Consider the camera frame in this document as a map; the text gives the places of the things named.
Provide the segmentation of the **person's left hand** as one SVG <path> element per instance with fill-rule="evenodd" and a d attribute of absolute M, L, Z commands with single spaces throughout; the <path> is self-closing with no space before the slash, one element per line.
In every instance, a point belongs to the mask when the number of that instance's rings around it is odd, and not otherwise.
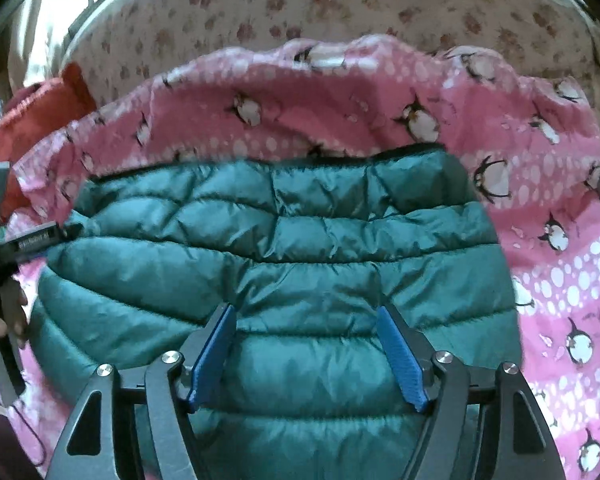
<path fill-rule="evenodd" d="M 20 283 L 10 278 L 1 287 L 3 313 L 0 314 L 0 339 L 13 334 L 18 347 L 23 349 L 28 340 L 28 320 L 23 308 L 27 307 L 27 296 Z"/>

